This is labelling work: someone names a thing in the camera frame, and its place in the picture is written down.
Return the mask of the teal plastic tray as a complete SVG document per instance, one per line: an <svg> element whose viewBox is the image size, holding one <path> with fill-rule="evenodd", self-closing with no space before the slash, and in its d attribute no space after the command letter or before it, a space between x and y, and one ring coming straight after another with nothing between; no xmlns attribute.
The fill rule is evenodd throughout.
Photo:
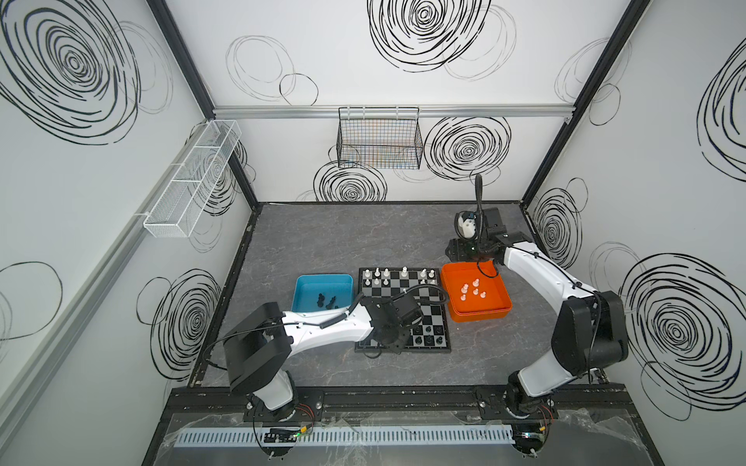
<svg viewBox="0 0 746 466"><path fill-rule="evenodd" d="M337 296L338 309L349 307L354 299L354 279L347 274L302 275L295 283L293 304L294 313L314 313L318 295Z"/></svg>

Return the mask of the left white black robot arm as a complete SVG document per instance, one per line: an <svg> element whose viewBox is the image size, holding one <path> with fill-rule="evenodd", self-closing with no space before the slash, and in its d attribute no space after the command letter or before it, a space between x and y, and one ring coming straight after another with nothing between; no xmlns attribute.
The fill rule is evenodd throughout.
<svg viewBox="0 0 746 466"><path fill-rule="evenodd" d="M295 383L283 366L299 353L372 338L401 353L424 313L414 296L359 294L339 310L283 312L276 302L257 308L223 337L230 393L256 396L271 412L295 407Z"/></svg>

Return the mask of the orange plastic tray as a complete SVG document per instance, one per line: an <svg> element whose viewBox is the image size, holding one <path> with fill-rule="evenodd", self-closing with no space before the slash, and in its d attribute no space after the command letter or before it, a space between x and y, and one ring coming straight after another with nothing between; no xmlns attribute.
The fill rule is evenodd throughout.
<svg viewBox="0 0 746 466"><path fill-rule="evenodd" d="M513 309L497 266L492 261L455 262L443 266L450 318L457 323L505 318Z"/></svg>

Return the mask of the black mounting rail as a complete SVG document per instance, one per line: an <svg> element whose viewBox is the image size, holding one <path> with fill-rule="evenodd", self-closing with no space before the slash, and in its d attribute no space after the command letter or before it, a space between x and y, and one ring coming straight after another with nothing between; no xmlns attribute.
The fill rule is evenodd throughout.
<svg viewBox="0 0 746 466"><path fill-rule="evenodd" d="M308 421L319 423L345 413L474 412L483 421L516 421L506 404L505 386L301 386L289 407L272 411L248 395L233 395L227 388L176 388L162 418L174 415L235 414L244 421ZM553 412L574 409L633 410L621 384L571 384L546 395L526 408L532 419L549 419Z"/></svg>

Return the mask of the black white chess board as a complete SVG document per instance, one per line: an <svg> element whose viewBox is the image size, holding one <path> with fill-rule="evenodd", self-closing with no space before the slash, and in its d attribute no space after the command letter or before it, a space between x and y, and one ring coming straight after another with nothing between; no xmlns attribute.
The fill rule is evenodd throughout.
<svg viewBox="0 0 746 466"><path fill-rule="evenodd" d="M379 305L383 328L355 343L368 357L382 353L448 353L447 298L437 269L359 269L357 292Z"/></svg>

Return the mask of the white pawn in orange tray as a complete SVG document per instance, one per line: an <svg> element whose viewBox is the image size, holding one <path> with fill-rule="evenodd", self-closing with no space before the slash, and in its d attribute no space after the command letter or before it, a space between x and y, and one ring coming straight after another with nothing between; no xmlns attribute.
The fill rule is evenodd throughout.
<svg viewBox="0 0 746 466"><path fill-rule="evenodd" d="M472 296L475 296L479 299L485 299L487 297L486 291L483 291L480 287L481 281L479 279L475 279L471 283L465 283L460 288L460 300L461 301L468 301Z"/></svg>

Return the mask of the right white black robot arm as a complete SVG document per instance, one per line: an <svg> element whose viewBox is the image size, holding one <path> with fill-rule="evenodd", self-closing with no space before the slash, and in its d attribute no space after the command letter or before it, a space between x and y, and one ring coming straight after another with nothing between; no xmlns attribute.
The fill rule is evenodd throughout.
<svg viewBox="0 0 746 466"><path fill-rule="evenodd" d="M529 417L555 389L627 359L625 309L617 293L578 281L530 237L509 233L497 208L461 211L454 229L457 236L446 248L450 260L504 266L539 292L557 315L549 351L509 376L504 403L513 417Z"/></svg>

